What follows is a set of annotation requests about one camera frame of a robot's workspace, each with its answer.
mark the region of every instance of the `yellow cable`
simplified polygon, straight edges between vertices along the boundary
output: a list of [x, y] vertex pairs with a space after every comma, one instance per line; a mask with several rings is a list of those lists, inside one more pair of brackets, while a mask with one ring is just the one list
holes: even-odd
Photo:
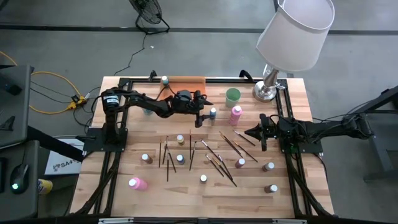
[[38, 113], [42, 113], [42, 114], [49, 114], [49, 115], [51, 115], [51, 114], [60, 114], [60, 113], [63, 113], [63, 112], [65, 112], [65, 111], [68, 111], [68, 110], [69, 110], [69, 107], [67, 107], [67, 108], [65, 108], [64, 110], [61, 110], [61, 111], [56, 111], [56, 112], [46, 112], [46, 111], [41, 111], [41, 110], [38, 110], [38, 109], [34, 108], [34, 107], [33, 107], [33, 106], [31, 106], [31, 105], [29, 105], [29, 107], [30, 107], [32, 110], [34, 110], [34, 111], [36, 111], [36, 112], [38, 112]]
[[69, 79], [63, 77], [62, 75], [58, 75], [58, 74], [53, 73], [53, 72], [34, 72], [34, 73], [32, 73], [32, 75], [36, 75], [36, 74], [48, 74], [48, 75], [53, 75], [53, 76], [62, 78], [63, 80], [67, 81], [69, 83], [69, 85], [71, 85], [75, 89], [75, 91], [77, 92], [77, 94], [79, 94], [79, 96], [81, 96], [79, 90], [77, 90], [75, 85], [71, 81], [69, 81]]
[[[5, 56], [6, 58], [8, 58], [15, 66], [18, 66], [18, 64], [17, 64], [10, 56], [8, 56], [6, 53], [0, 51], [0, 54], [2, 54], [3, 56]], [[62, 78], [63, 80], [67, 81], [67, 82], [75, 89], [75, 91], [79, 94], [79, 98], [82, 97], [81, 93], [80, 93], [79, 90], [76, 88], [76, 86], [75, 86], [71, 81], [69, 81], [69, 79], [63, 77], [62, 75], [59, 75], [59, 74], [56, 74], [56, 73], [53, 73], [53, 72], [34, 72], [34, 73], [32, 73], [31, 75], [36, 75], [36, 74], [48, 74], [48, 75], [53, 75], [53, 76]], [[41, 111], [41, 110], [38, 110], [38, 109], [34, 108], [34, 107], [31, 106], [31, 105], [29, 105], [29, 108], [32, 109], [32, 110], [34, 110], [34, 111], [36, 111], [36, 112], [38, 112], [38, 113], [42, 113], [42, 114], [60, 114], [60, 113], [66, 112], [66, 111], [68, 111], [68, 110], [76, 109], [76, 103], [75, 103], [74, 106], [72, 105], [73, 103], [74, 103], [74, 102], [71, 101], [71, 104], [69, 104], [68, 107], [66, 107], [64, 110], [56, 111], [56, 112]]]
[[17, 62], [15, 62], [10, 56], [8, 56], [6, 53], [0, 51], [0, 54], [2, 54], [3, 56], [5, 56], [6, 58], [8, 58], [8, 60], [10, 60], [15, 66], [17, 66]]

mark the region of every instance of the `wooden table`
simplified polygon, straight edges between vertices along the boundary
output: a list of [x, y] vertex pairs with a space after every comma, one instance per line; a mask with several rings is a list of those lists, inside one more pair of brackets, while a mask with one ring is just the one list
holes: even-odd
[[[119, 77], [104, 77], [101, 91], [117, 86]], [[289, 93], [295, 118], [312, 120], [304, 82], [300, 78], [287, 79]], [[243, 115], [236, 127], [228, 124], [230, 109], [225, 106], [225, 92], [235, 87], [242, 92], [238, 105], [243, 109]], [[233, 130], [243, 132], [253, 128], [260, 120], [259, 114], [277, 114], [275, 100], [271, 103], [261, 103], [252, 97], [253, 84], [207, 84], [208, 101], [214, 103], [217, 109], [216, 121], [203, 122], [201, 128], [195, 128], [193, 115], [175, 114], [167, 119], [159, 118], [156, 114], [144, 115], [142, 108], [131, 107], [127, 120], [129, 138], [126, 150], [122, 153], [118, 180], [113, 200], [112, 216], [125, 217], [228, 217], [228, 218], [289, 218], [294, 217], [292, 199], [284, 156], [279, 149], [277, 140], [268, 140], [268, 150], [261, 151], [261, 144], [251, 146], [236, 135]], [[147, 93], [156, 97], [159, 84], [135, 83], [133, 89], [140, 93]], [[212, 106], [205, 106], [204, 113], [208, 113]], [[94, 127], [102, 127], [104, 113], [99, 102], [93, 119]], [[193, 141], [199, 141], [193, 160], [192, 170], [189, 171], [189, 131], [192, 130]], [[237, 141], [259, 163], [249, 156], [242, 155], [246, 164], [236, 169], [234, 163], [239, 159], [238, 154], [221, 138], [222, 131], [227, 138]], [[176, 136], [182, 134], [185, 144], [179, 146]], [[169, 147], [174, 157], [177, 173], [170, 168], [169, 182], [166, 182], [166, 162], [158, 168], [159, 142], [165, 141], [169, 135]], [[204, 139], [207, 144], [220, 154], [234, 181], [235, 187], [227, 177], [222, 177], [209, 164], [205, 154], [211, 153], [200, 142]], [[147, 153], [154, 159], [151, 165], [141, 160], [141, 155]], [[175, 156], [183, 154], [186, 158], [184, 165], [176, 163]], [[86, 158], [81, 167], [80, 176], [73, 198], [71, 212], [81, 208], [98, 185], [104, 153], [95, 152]], [[312, 154], [303, 154], [303, 166], [308, 188], [326, 210], [333, 213], [328, 184], [323, 166]], [[262, 171], [261, 167], [273, 162], [275, 170]], [[199, 177], [205, 174], [208, 181], [201, 184]], [[140, 177], [149, 183], [145, 192], [129, 188], [128, 181], [133, 177]], [[267, 194], [264, 187], [276, 184], [279, 190]], [[302, 193], [298, 188], [300, 208], [304, 211]], [[104, 191], [102, 208], [105, 205], [108, 187]]]

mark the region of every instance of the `concrete floor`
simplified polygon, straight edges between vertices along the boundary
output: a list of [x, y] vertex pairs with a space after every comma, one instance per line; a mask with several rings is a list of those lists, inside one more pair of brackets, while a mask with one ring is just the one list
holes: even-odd
[[[271, 0], [159, 2], [164, 19], [172, 27], [262, 29], [273, 15]], [[332, 29], [398, 29], [398, 1], [334, 0], [334, 3], [336, 19]], [[16, 24], [132, 27], [135, 18], [136, 13], [127, 1], [107, 0], [14, 0], [0, 12], [0, 22]], [[62, 74], [82, 93], [87, 93], [100, 85], [103, 76], [125, 67], [130, 54], [141, 48], [143, 37], [138, 32], [1, 30], [0, 50], [19, 64], [31, 64], [36, 71]], [[241, 69], [246, 69], [258, 77], [264, 67], [263, 59], [254, 50], [258, 37], [259, 34], [177, 32], [149, 36], [146, 49], [134, 57], [131, 68], [121, 75], [148, 75], [156, 70], [159, 75], [235, 77]], [[386, 88], [396, 86], [396, 42], [395, 35], [329, 35], [315, 67], [294, 74], [305, 80], [313, 116], [327, 118], [346, 113]], [[9, 62], [0, 57], [0, 63]], [[57, 83], [53, 85], [57, 90], [73, 93], [68, 85], [53, 77], [39, 75], [33, 80], [46, 86]], [[35, 93], [31, 104], [42, 110], [64, 108]], [[72, 113], [47, 116], [31, 111], [29, 116], [30, 125], [51, 135], [84, 133], [74, 122]], [[81, 121], [89, 117], [82, 111], [78, 113]], [[368, 142], [338, 137], [324, 139], [322, 143], [335, 213], [346, 218], [398, 222], [397, 183], [366, 184], [362, 180], [364, 175], [380, 169]], [[68, 198], [64, 191], [61, 194], [62, 198], [58, 198], [66, 206]], [[62, 215], [64, 211], [65, 208], [60, 208], [46, 213]]]

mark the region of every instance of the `paint bottle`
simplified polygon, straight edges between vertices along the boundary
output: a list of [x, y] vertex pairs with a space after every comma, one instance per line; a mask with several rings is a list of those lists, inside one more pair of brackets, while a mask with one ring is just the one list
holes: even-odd
[[278, 191], [278, 186], [276, 186], [275, 184], [272, 184], [270, 186], [264, 187], [264, 191], [266, 193], [274, 193]]
[[271, 171], [271, 170], [273, 170], [275, 168], [275, 164], [273, 163], [273, 162], [269, 162], [269, 163], [267, 163], [266, 165], [264, 165], [263, 167], [262, 167], [262, 169], [264, 170], [264, 171]]
[[241, 168], [244, 165], [244, 163], [245, 163], [245, 161], [244, 161], [243, 158], [238, 159], [238, 161], [236, 161], [236, 163], [235, 163], [235, 167], [236, 168]]
[[180, 165], [184, 165], [184, 163], [185, 163], [184, 156], [183, 155], [177, 155], [177, 162]]
[[143, 161], [145, 161], [146, 163], [148, 163], [148, 164], [151, 164], [151, 163], [153, 163], [153, 161], [154, 161], [148, 154], [143, 154], [143, 155], [141, 156], [141, 159], [142, 159]]
[[200, 183], [205, 184], [207, 182], [207, 176], [205, 174], [200, 176]]
[[129, 186], [134, 190], [146, 190], [148, 188], [148, 183], [135, 177], [129, 181]]
[[234, 106], [231, 110], [231, 116], [229, 117], [230, 125], [237, 125], [242, 114], [242, 108], [240, 106]]
[[163, 85], [168, 85], [169, 84], [169, 78], [167, 78], [167, 76], [162, 76], [162, 83]]
[[210, 119], [216, 119], [217, 110], [216, 108], [210, 109]]
[[177, 136], [177, 142], [180, 146], [184, 145], [184, 137], [181, 134]]

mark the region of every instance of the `green cup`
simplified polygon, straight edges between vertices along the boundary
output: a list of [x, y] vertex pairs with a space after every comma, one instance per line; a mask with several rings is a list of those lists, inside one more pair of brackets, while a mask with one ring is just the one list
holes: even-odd
[[230, 88], [226, 91], [225, 105], [232, 108], [241, 98], [241, 92], [237, 88]]

